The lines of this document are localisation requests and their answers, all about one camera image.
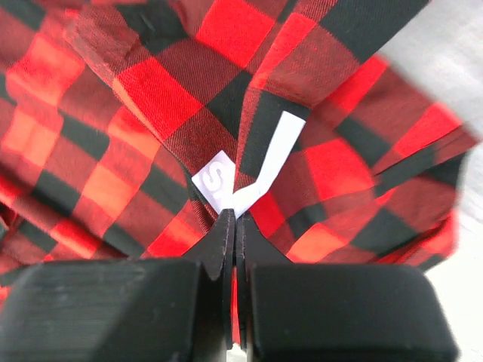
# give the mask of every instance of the size label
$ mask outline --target size label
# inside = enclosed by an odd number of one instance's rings
[[[191,179],[217,213],[233,208],[235,164],[220,151]]]

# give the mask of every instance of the plaid cloth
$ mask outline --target plaid cloth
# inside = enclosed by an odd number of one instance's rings
[[[251,212],[295,262],[407,262],[454,245],[474,140],[374,55],[427,0],[0,0],[0,299],[25,265],[184,254],[280,114],[306,126]]]

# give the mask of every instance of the white tag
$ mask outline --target white tag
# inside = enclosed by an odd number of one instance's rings
[[[302,118],[283,111],[270,140],[257,180],[234,194],[235,164],[223,151],[218,152],[193,176],[192,181],[217,213],[223,209],[234,209],[236,218],[239,218],[269,191],[304,125],[305,121]]]
[[[235,164],[224,151],[219,151],[191,180],[217,213],[233,208]]]

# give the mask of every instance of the clothing tag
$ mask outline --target clothing tag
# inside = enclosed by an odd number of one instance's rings
[[[191,180],[217,213],[234,209],[238,218],[269,191],[304,125],[302,118],[283,111],[257,180],[234,194],[235,164],[224,151],[218,152]]]
[[[235,164],[224,151],[219,151],[191,180],[217,213],[233,208]]]

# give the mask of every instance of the black plastic part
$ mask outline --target black plastic part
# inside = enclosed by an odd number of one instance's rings
[[[250,279],[248,361],[457,358],[435,293],[416,268],[262,265]]]
[[[209,278],[221,285],[221,314],[228,349],[233,346],[231,305],[234,240],[235,213],[233,210],[223,210],[211,230],[183,255],[184,259],[201,262]]]
[[[249,213],[242,215],[236,224],[235,258],[240,347],[246,350],[250,314],[249,271],[255,265],[287,265],[291,261],[264,238]]]
[[[226,361],[219,292],[183,259],[37,265],[0,314],[0,360]]]

